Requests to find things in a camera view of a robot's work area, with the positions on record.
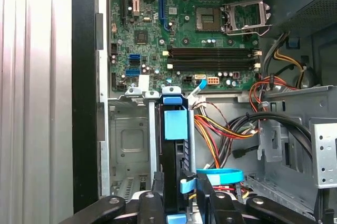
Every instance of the microchip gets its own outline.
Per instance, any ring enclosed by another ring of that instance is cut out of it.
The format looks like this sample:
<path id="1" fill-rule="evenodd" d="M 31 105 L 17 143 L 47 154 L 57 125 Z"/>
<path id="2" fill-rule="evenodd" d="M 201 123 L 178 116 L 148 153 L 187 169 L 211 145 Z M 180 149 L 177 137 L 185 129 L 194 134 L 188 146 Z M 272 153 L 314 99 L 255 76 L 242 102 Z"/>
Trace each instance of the microchip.
<path id="1" fill-rule="evenodd" d="M 219 31 L 220 30 L 220 10 L 218 8 L 198 7 L 195 10 L 196 31 Z"/>
<path id="2" fill-rule="evenodd" d="M 148 32 L 147 30 L 135 30 L 135 44 L 147 44 Z"/>

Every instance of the blue sata port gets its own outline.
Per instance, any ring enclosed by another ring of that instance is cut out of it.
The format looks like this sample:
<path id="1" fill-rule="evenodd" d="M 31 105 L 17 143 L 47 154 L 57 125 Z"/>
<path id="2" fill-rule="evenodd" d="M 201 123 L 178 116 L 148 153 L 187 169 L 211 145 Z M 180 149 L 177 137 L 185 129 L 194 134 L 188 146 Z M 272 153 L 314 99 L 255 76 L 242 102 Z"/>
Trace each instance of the blue sata port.
<path id="1" fill-rule="evenodd" d="M 140 60 L 141 59 L 141 55 L 140 54 L 130 54 L 129 55 L 129 60 Z"/>
<path id="2" fill-rule="evenodd" d="M 125 70 L 125 75 L 128 77 L 139 76 L 140 74 L 141 74 L 141 71 L 137 69 Z"/>

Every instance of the metal bracket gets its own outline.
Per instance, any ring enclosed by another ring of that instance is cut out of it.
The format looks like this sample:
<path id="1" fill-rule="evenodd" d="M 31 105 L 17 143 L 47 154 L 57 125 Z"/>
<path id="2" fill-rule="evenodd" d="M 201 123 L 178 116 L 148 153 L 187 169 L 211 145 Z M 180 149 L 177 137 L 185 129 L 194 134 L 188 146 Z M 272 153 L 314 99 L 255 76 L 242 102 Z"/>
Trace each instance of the metal bracket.
<path id="1" fill-rule="evenodd" d="M 276 121 L 266 120 L 259 122 L 260 145 L 257 158 L 261 160 L 264 151 L 266 162 L 282 161 L 281 125 Z"/>
<path id="2" fill-rule="evenodd" d="M 242 28 L 238 28 L 236 26 L 235 8 L 238 6 L 247 7 L 255 4 L 259 6 L 260 23 L 256 25 L 244 25 Z M 267 13 L 267 11 L 270 10 L 270 6 L 265 4 L 263 0 L 249 0 L 249 1 L 224 4 L 221 10 L 225 14 L 225 17 L 227 18 L 227 22 L 225 26 L 222 27 L 221 31 L 229 36 L 237 36 L 237 35 L 242 36 L 247 34 L 258 34 L 259 36 L 263 36 L 270 29 L 270 25 L 266 24 L 271 16 L 270 13 Z M 260 28 L 265 28 L 266 30 L 260 34 L 258 32 L 258 29 Z"/>
<path id="3" fill-rule="evenodd" d="M 337 187 L 336 128 L 337 123 L 311 127 L 314 179 L 320 189 Z"/>
<path id="4" fill-rule="evenodd" d="M 165 86 L 162 93 L 163 95 L 180 95 L 181 88 L 179 86 Z"/>

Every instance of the sata port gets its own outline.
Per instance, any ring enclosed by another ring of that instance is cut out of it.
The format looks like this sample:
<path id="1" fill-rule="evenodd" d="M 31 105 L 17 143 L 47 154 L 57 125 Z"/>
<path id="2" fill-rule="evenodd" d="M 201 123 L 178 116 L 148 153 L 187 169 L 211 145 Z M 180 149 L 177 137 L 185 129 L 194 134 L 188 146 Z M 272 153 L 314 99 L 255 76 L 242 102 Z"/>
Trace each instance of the sata port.
<path id="1" fill-rule="evenodd" d="M 195 74 L 194 79 L 206 79 L 206 75 L 205 74 Z"/>
<path id="2" fill-rule="evenodd" d="M 141 63 L 140 60 L 129 60 L 128 62 L 130 65 L 139 65 Z"/>

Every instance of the silver metal panel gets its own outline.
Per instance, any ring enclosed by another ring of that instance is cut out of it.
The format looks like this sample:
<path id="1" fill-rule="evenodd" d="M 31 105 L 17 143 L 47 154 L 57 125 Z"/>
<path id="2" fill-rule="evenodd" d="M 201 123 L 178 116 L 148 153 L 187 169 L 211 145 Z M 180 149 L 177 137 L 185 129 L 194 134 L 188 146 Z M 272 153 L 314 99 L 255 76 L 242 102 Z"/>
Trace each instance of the silver metal panel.
<path id="1" fill-rule="evenodd" d="M 336 123 L 312 126 L 313 171 L 318 188 L 337 187 Z"/>
<path id="2" fill-rule="evenodd" d="M 71 0 L 0 0 L 0 222 L 73 213 Z"/>
<path id="3" fill-rule="evenodd" d="M 268 181 L 255 179 L 251 176 L 247 177 L 247 183 L 257 194 L 264 195 L 265 197 L 314 220 L 314 217 L 312 216 L 313 209 L 306 207 L 302 202 L 298 201 L 298 198 L 290 195 L 287 191 L 282 191 L 277 185 Z"/>
<path id="4" fill-rule="evenodd" d="M 111 180 L 150 173 L 146 106 L 115 107 L 110 112 Z"/>
<path id="5" fill-rule="evenodd" d="M 336 97 L 337 87 L 334 86 L 267 95 L 269 102 L 276 102 L 275 111 L 285 113 L 308 128 L 311 124 L 337 123 Z M 285 102 L 285 111 L 280 101 Z M 313 179 L 312 162 L 291 137 L 289 140 L 290 159 L 295 159 L 296 165 L 288 167 L 282 162 L 266 162 L 265 178 L 313 209 L 317 187 Z"/>
<path id="6" fill-rule="evenodd" d="M 155 120 L 155 101 L 148 103 L 148 129 L 150 144 L 150 175 L 153 181 L 154 173 L 157 171 L 157 139 L 156 139 L 156 120 Z"/>

